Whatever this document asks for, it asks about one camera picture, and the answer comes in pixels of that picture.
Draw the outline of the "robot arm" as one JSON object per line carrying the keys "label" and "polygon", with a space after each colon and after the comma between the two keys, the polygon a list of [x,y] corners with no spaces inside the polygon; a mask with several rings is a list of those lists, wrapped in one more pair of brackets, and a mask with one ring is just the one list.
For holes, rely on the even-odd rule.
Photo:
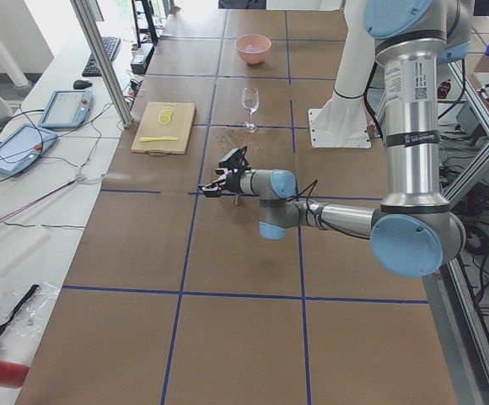
{"label": "robot arm", "polygon": [[353,1],[341,65],[331,98],[310,113],[316,148],[354,147],[365,139],[363,110],[375,66],[384,70],[384,123],[389,191],[379,208],[298,200],[287,170],[253,169],[245,148],[218,163],[207,197],[223,191],[255,194],[259,230],[279,240],[297,226],[369,239],[383,267],[408,278],[435,273],[465,244],[462,223],[439,184],[437,66],[465,57],[474,11],[471,1]]}

